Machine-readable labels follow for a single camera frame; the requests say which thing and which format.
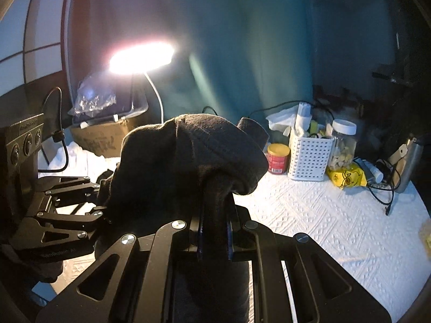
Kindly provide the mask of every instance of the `perforated basket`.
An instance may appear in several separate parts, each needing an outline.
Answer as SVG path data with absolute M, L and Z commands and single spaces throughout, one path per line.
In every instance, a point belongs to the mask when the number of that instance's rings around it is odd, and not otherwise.
M 298 137 L 290 133 L 290 165 L 287 176 L 296 181 L 322 181 L 333 138 Z

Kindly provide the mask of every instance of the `dark garment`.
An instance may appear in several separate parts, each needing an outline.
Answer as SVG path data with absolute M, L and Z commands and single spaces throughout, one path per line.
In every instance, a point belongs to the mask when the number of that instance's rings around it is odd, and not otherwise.
M 190 222 L 203 209 L 203 236 L 224 254 L 216 261 L 178 265 L 178 281 L 187 284 L 198 308 L 195 317 L 179 321 L 247 322 L 248 263 L 227 259 L 225 205 L 232 193 L 253 192 L 268 170 L 262 153 L 267 139 L 250 119 L 236 127 L 208 114 L 182 115 L 130 132 L 114 175 L 101 183 L 98 202 L 108 207 L 105 215 L 113 225 L 96 255 L 125 233 L 153 234 L 173 220 Z M 183 303 L 179 308 L 187 311 Z

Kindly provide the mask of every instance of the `glowing lamp head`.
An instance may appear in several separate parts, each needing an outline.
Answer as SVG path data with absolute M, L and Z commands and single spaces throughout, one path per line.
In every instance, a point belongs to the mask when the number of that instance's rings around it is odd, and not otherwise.
M 148 43 L 118 51 L 109 61 L 116 74 L 143 74 L 171 63 L 174 49 L 167 43 Z

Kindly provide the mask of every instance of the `lamp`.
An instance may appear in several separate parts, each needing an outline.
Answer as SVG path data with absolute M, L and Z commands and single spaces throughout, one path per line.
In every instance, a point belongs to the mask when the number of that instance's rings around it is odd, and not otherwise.
M 173 54 L 174 48 L 170 44 L 156 42 L 118 51 L 109 61 L 109 70 L 115 74 L 145 75 L 159 100 L 162 124 L 164 123 L 162 99 L 147 71 L 171 63 Z

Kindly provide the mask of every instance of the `clear plastic jar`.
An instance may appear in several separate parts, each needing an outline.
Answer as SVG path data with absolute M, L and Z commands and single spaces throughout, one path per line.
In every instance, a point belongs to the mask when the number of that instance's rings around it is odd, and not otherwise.
M 356 149 L 356 124 L 335 119 L 332 122 L 332 137 L 335 139 L 328 167 L 332 171 L 350 169 Z

